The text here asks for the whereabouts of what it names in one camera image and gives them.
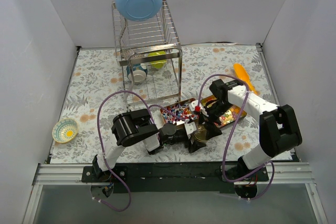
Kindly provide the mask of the yellow plastic scoop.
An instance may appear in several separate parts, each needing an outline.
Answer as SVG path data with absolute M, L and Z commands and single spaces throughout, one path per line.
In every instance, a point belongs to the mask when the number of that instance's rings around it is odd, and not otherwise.
M 252 91 L 256 95 L 259 95 L 258 91 L 252 85 L 250 81 L 250 77 L 248 73 L 246 72 L 245 68 L 241 64 L 235 63 L 233 64 L 233 69 L 234 69 L 236 77 L 242 81 L 245 81 L 249 87 L 249 90 Z

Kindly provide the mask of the square tin of star candies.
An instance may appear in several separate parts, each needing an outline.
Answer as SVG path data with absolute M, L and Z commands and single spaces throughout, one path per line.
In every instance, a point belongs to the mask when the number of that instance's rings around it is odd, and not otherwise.
M 237 119 L 237 116 L 240 112 L 240 108 L 233 105 L 226 112 L 223 112 L 221 115 L 215 115 L 216 112 L 215 109 L 212 108 L 212 106 L 215 105 L 216 102 L 217 99 L 215 98 L 214 95 L 205 97 L 201 100 L 201 104 L 206 110 L 208 118 L 210 118 L 210 115 L 213 114 L 215 117 L 214 125 L 219 129 L 228 126 L 230 124 L 233 124 Z

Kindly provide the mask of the gold round jar lid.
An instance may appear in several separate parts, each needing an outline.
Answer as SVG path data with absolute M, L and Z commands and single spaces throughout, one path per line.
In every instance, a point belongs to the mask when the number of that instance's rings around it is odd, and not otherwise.
M 193 133 L 194 138 L 201 142 L 205 143 L 207 142 L 207 129 L 204 127 L 204 125 L 198 125 L 197 126 L 197 131 Z

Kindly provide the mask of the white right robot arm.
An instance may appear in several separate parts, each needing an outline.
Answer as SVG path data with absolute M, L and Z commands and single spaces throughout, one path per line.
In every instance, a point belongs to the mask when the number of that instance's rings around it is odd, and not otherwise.
M 241 156 L 236 167 L 226 171 L 228 180 L 251 180 L 257 174 L 257 168 L 279 154 L 301 145 L 302 136 L 291 106 L 279 106 L 262 99 L 248 91 L 248 85 L 241 80 L 224 83 L 218 79 L 212 82 L 209 89 L 215 97 L 210 107 L 203 106 L 200 101 L 191 106 L 199 115 L 199 123 L 207 129 L 207 138 L 221 134 L 216 127 L 220 123 L 219 118 L 234 105 L 259 125 L 258 145 Z

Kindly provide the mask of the gold tin of small items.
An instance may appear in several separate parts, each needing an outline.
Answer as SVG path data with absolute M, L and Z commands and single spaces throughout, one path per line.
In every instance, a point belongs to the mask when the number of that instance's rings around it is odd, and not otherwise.
M 163 126 L 166 123 L 171 123 L 177 127 L 182 127 L 185 123 L 194 122 L 198 124 L 198 115 L 190 109 L 190 104 L 195 99 L 187 99 L 180 102 L 175 102 L 167 106 L 159 108 L 159 113 L 155 117 L 158 126 Z

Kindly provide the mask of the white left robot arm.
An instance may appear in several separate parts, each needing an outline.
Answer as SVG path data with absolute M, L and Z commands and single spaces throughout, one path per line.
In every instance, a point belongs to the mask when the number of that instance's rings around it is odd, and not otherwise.
M 153 122 L 148 109 L 140 109 L 121 113 L 113 118 L 112 139 L 116 147 L 105 149 L 100 131 L 100 113 L 97 115 L 97 130 L 102 153 L 94 157 L 92 161 L 93 177 L 100 182 L 106 182 L 111 178 L 112 170 L 122 152 L 137 143 L 144 143 L 147 151 L 156 152 L 165 144 L 184 143 L 190 153 L 194 153 L 206 146 L 199 141 L 195 134 L 198 125 L 192 115 L 182 115 L 162 108 L 175 122 L 167 122 L 161 128 Z

